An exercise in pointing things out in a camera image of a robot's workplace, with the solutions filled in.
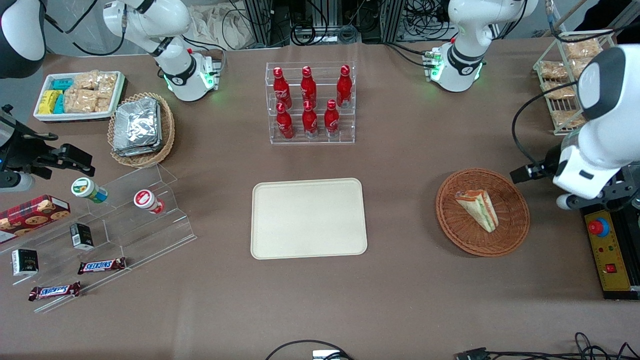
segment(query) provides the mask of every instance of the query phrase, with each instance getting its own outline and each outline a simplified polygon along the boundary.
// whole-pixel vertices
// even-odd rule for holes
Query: red cookie box
[[[66,201],[42,195],[0,213],[0,243],[22,236],[56,220],[69,216]]]

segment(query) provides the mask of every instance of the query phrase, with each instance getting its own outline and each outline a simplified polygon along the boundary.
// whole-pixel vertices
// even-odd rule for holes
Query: foil-wrapped package
[[[160,104],[151,97],[121,104],[113,126],[113,151],[120,156],[156,152],[162,148]]]

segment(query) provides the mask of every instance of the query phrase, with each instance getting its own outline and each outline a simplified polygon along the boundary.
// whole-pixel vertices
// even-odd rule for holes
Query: yellow control panel
[[[622,260],[609,212],[606,210],[598,211],[585,215],[584,219],[602,289],[605,291],[629,291],[631,285],[627,268]]]

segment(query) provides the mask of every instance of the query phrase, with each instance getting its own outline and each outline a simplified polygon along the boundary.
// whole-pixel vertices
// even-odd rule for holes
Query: table
[[[4,359],[264,359],[278,345],[312,338],[361,360],[450,359],[485,346],[573,350],[573,333],[617,350],[640,347],[635,302],[602,300],[578,212],[556,208],[549,181],[519,184],[531,210],[524,244],[503,258],[476,258],[442,233],[435,195],[452,172],[484,167],[508,175],[526,159],[510,134],[515,111],[540,90],[531,65],[551,39],[492,44],[477,83],[461,94],[425,82],[418,66],[382,45],[285,47],[228,54],[220,90],[193,103],[173,97],[150,56],[51,56],[45,74],[120,70],[127,95],[161,94],[177,121],[163,163],[198,239],[52,313],[34,315],[27,292],[0,273]],[[430,49],[434,44],[417,44]],[[276,147],[264,109],[267,61],[356,60],[354,145]],[[29,125],[93,154],[95,180],[131,171],[111,159],[106,123]],[[560,141],[545,104],[519,122],[535,155]],[[29,193],[70,196],[79,174],[55,170]],[[356,177],[363,185],[368,250],[360,256],[258,261],[250,255],[252,189],[264,181]],[[310,359],[298,345],[274,359]]]

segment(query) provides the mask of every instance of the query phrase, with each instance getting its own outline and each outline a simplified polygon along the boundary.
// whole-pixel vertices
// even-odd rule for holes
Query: coca-cola bottle
[[[288,109],[291,109],[291,92],[289,91],[289,83],[282,75],[282,69],[279,67],[273,68],[273,91],[276,93],[276,99],[278,102],[285,104]]]
[[[318,136],[318,116],[309,100],[303,102],[305,111],[302,113],[302,125],[305,128],[305,136],[313,139]]]
[[[351,81],[351,68],[349,65],[343,65],[340,68],[340,79],[338,79],[338,96],[336,102],[338,107],[345,109],[351,106],[351,87],[353,82]]]
[[[340,114],[335,109],[335,100],[330,99],[326,102],[326,111],[324,112],[324,129],[326,130],[326,135],[330,138],[335,138],[340,133],[338,130],[339,119]]]
[[[296,135],[296,131],[293,128],[291,115],[287,113],[285,104],[279,102],[276,105],[276,110],[278,111],[278,115],[276,115],[276,121],[278,122],[278,129],[280,130],[280,133],[285,138],[285,140],[293,139],[293,137]]]
[[[316,81],[311,76],[311,68],[305,66],[302,68],[302,81],[300,82],[302,90],[302,101],[310,101],[313,109],[316,108]]]

